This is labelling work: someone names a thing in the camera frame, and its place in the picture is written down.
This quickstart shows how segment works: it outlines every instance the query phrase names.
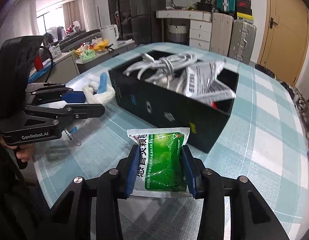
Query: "keychain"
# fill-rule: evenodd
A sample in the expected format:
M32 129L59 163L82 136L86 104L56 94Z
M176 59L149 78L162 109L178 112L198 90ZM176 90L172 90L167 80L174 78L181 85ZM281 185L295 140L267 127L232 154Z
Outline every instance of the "keychain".
M67 131L67 129L64 129L64 132L66 133L66 135L68 136L68 138L76 145L76 146L81 146L82 142L80 139L78 139L78 137L76 137L74 134L69 133Z

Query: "electric kettle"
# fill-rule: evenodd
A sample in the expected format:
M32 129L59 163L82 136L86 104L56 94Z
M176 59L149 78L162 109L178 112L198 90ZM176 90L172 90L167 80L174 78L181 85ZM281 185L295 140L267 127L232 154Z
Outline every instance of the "electric kettle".
M116 48L118 43L117 39L119 38L118 26L116 24L108 25L100 29L102 39L108 39L108 46L113 44L112 48Z

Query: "metal bolt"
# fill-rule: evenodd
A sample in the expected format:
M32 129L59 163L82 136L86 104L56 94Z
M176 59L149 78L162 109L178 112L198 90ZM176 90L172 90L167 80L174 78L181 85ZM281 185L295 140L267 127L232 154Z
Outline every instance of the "metal bolt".
M243 183L248 182L248 178L246 176L240 176L239 180Z
M212 171L212 169L204 169L203 173L207 174L207 175L211 175L213 173L213 171Z
M116 168L114 168L114 169L109 170L109 173L111 175L117 175L119 173L119 171Z
M73 182L74 182L74 183L77 183L77 184L78 184L78 183L81 183L82 181L83 181L83 178L82 178L82 177L75 177L74 180L73 180Z

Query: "checkered tablecloth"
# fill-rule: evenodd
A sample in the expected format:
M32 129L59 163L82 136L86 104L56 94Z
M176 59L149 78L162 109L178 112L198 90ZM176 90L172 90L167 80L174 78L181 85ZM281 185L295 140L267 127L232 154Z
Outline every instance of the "checkered tablecloth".
M67 86L82 90L101 72L140 52L194 52L201 60L223 60L208 51L172 43L154 43L110 59L70 81ZM231 117L207 154L190 146L194 157L221 176L247 176L272 208L290 239L298 232L307 196L308 162L300 121L288 92L275 80L254 68L227 58L227 68L239 73L237 98ZM73 178L91 179L115 167L126 157L133 141L127 129L152 127L118 107L106 107L105 115L76 132L81 147L66 135L38 144L35 167L49 204L60 196ZM119 201L125 239L196 239L202 201L187 199L131 198ZM230 204L225 199L225 238L230 238Z

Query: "window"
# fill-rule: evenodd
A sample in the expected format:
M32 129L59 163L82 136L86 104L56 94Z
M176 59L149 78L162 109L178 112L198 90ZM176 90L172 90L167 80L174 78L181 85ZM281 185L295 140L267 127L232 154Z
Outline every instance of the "window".
M37 17L37 23L40 35L44 35L46 31L53 27L66 27L64 23L63 8L59 7Z

